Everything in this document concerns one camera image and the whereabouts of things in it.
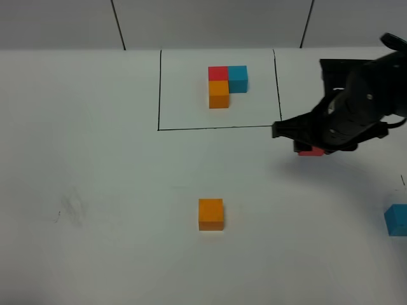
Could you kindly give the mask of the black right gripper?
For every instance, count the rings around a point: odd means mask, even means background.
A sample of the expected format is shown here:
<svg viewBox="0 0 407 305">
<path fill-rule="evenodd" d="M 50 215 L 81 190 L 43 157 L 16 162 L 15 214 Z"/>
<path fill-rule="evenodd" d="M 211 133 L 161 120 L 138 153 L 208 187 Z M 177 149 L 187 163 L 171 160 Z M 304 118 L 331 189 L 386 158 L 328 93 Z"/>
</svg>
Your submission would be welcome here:
<svg viewBox="0 0 407 305">
<path fill-rule="evenodd" d="M 368 123 L 351 113 L 345 94 L 334 91 L 324 97 L 310 112 L 272 125 L 272 138 L 294 140 L 294 152 L 312 152 L 321 148 L 325 154 L 355 151 L 370 139 L 382 139 L 389 134 L 389 124 L 374 119 Z"/>
</svg>

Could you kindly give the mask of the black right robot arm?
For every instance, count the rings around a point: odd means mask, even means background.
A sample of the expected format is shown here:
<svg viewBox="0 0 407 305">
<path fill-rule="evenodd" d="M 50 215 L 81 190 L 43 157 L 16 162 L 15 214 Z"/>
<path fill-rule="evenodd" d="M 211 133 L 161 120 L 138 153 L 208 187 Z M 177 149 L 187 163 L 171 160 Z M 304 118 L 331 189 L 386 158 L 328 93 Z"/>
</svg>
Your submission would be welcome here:
<svg viewBox="0 0 407 305">
<path fill-rule="evenodd" d="M 272 125 L 272 137 L 293 140 L 298 154 L 355 151 L 406 123 L 406 41 L 385 33 L 392 53 L 375 60 L 321 59 L 325 96 L 308 113 Z"/>
</svg>

